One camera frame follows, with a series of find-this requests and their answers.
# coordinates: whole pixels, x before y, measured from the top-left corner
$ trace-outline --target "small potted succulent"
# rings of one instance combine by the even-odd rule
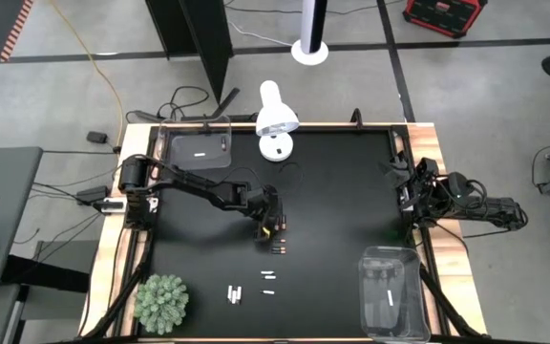
[[[137,288],[134,317],[149,333],[163,335],[173,331],[186,315],[186,286],[175,275],[152,275]]]

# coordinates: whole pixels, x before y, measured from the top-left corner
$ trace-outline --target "white small object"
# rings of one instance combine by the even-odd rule
[[[288,134],[300,125],[296,114],[282,102],[275,81],[260,86],[263,108],[256,118],[256,135],[261,137],[260,152],[268,161],[284,161],[292,154],[294,142]]]
[[[326,43],[322,42],[320,45],[320,50],[313,54],[305,54],[303,48],[301,47],[301,40],[297,40],[292,44],[292,57],[300,63],[306,66],[316,66],[320,63],[326,61],[328,58],[328,46]]]

